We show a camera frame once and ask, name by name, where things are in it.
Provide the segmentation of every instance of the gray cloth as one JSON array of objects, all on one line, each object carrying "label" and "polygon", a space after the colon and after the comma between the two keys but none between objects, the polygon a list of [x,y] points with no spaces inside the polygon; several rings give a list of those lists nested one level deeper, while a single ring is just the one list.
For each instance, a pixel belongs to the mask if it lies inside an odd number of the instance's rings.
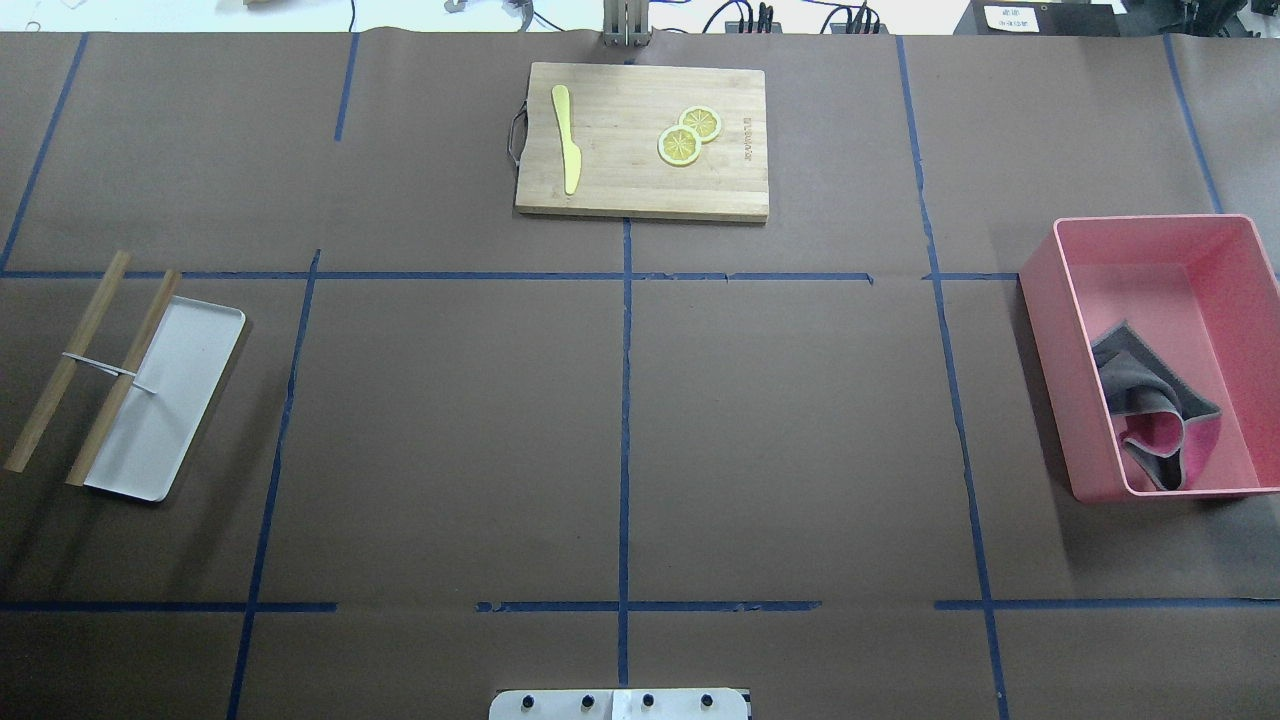
[{"label": "gray cloth", "polygon": [[1221,409],[1170,370],[1128,323],[1120,323],[1093,342],[1093,363],[1098,368],[1107,411],[1129,419],[1129,430],[1119,438],[1124,448],[1156,487],[1184,488],[1192,479],[1189,470],[1198,473],[1203,457],[1212,450],[1204,447],[1203,439],[1194,441],[1198,446],[1192,452],[1197,460],[1189,469],[1184,462],[1187,425],[1216,420]]}]

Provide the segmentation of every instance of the pink plastic bin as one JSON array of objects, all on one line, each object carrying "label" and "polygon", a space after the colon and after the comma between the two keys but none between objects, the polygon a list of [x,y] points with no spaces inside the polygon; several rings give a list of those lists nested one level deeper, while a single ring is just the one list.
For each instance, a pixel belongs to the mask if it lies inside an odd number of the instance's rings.
[{"label": "pink plastic bin", "polygon": [[[1023,266],[1036,347],[1082,502],[1280,492],[1280,291],[1244,215],[1068,218]],[[1187,489],[1161,491],[1123,452],[1091,342],[1128,320],[1222,409]]]}]

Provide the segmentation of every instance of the lemon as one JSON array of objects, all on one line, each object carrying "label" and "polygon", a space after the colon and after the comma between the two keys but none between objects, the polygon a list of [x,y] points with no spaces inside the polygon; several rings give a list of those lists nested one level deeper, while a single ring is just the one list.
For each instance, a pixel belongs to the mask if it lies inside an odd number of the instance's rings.
[{"label": "lemon", "polygon": [[680,114],[680,124],[692,128],[703,142],[710,142],[719,137],[719,131],[723,127],[719,113],[705,105],[694,105],[686,109]]},{"label": "lemon", "polygon": [[658,155],[677,168],[696,160],[701,151],[703,141],[690,127],[671,126],[658,136]]}]

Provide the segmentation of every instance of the white tray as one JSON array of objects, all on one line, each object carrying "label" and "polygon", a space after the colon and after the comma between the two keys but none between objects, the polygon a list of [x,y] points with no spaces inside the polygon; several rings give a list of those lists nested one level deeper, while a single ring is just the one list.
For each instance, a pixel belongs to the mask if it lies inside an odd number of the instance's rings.
[{"label": "white tray", "polygon": [[84,484],[159,502],[169,495],[244,328],[244,313],[174,297]]}]

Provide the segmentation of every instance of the metal bracket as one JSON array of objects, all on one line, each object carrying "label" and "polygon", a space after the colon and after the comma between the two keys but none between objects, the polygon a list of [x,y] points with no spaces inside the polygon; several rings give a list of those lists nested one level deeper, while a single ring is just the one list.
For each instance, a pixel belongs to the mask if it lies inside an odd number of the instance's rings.
[{"label": "metal bracket", "polygon": [[653,38],[649,0],[604,0],[605,45],[644,47]]},{"label": "metal bracket", "polygon": [[506,691],[489,720],[750,720],[750,697],[730,688]]},{"label": "metal bracket", "polygon": [[76,360],[77,363],[84,363],[90,368],[95,368],[95,369],[102,370],[104,373],[106,373],[108,375],[111,375],[113,378],[118,378],[120,375],[128,375],[128,377],[133,378],[133,387],[141,389],[142,392],[145,392],[147,395],[155,395],[156,393],[156,391],[154,391],[154,389],[151,389],[151,388],[148,388],[148,387],[142,386],[142,384],[138,383],[138,374],[137,373],[131,373],[131,372],[125,370],[124,368],[116,368],[115,365],[108,365],[106,363],[100,363],[97,360],[91,360],[88,357],[84,357],[83,355],[76,355],[74,352],[63,352],[63,357],[70,357],[72,360]]}]

